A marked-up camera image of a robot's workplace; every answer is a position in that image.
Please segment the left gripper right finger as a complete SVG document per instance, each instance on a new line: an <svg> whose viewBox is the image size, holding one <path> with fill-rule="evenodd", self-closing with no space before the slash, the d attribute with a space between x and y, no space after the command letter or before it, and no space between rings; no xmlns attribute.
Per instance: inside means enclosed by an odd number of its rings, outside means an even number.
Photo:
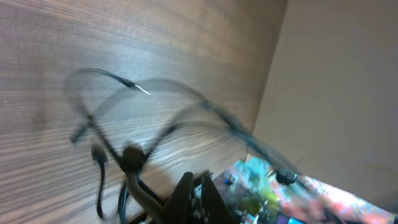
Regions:
<svg viewBox="0 0 398 224"><path fill-rule="evenodd" d="M207 175L201 182L201 212L202 223L205 224L238 224Z"/></svg>

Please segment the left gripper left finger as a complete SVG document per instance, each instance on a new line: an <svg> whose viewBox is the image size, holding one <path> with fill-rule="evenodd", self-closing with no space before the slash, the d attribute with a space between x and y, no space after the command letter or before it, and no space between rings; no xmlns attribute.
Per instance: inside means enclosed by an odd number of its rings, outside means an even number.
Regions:
<svg viewBox="0 0 398 224"><path fill-rule="evenodd" d="M186 224L188 222L193 181L193 174L186 172L176 185L164 207L166 224Z"/></svg>

